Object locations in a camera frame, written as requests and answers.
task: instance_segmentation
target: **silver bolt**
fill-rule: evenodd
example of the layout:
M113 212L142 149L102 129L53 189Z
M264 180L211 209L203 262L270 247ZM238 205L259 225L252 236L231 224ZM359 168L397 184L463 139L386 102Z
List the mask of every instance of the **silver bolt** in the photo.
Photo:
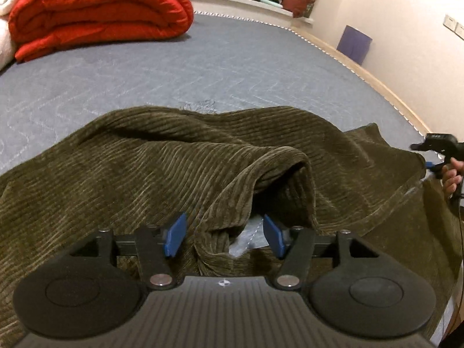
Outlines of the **silver bolt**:
M166 273L158 273L150 277L150 282L157 286L166 286L173 282L173 278Z
M297 286L300 283L300 279L293 275L282 275L277 278L277 284L286 288Z

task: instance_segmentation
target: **human hand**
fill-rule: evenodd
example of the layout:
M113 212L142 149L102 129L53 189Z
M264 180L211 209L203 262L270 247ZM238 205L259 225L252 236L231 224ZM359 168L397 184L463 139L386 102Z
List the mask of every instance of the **human hand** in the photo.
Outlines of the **human hand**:
M462 176L459 173L464 173L464 162L451 158L451 163L443 166L443 192L445 197L449 198L456 191L458 184L462 182Z

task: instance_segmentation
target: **red comforter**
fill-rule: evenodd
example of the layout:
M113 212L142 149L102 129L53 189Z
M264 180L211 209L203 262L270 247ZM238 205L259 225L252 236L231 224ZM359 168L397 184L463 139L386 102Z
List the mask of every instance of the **red comforter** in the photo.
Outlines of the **red comforter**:
M189 0L19 0L10 13L16 60L105 41L161 40L185 33Z

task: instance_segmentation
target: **light switch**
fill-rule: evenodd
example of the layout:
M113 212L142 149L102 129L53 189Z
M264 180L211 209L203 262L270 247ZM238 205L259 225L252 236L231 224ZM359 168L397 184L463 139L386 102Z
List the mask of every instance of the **light switch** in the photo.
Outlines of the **light switch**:
M446 15L445 21L443 22L443 24L451 31L454 31L458 23L456 22L454 18L450 17L449 15Z
M456 29L454 30L454 32L457 35L459 35L462 39L464 39L464 26L463 25L458 23L458 25L456 26Z

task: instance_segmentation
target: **white wall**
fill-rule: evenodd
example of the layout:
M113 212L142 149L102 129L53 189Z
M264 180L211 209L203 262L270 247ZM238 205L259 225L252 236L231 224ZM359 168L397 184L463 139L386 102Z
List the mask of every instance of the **white wall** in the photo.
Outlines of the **white wall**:
M436 132L464 140L464 0L318 0L312 34L336 47L346 25L373 39L363 67Z

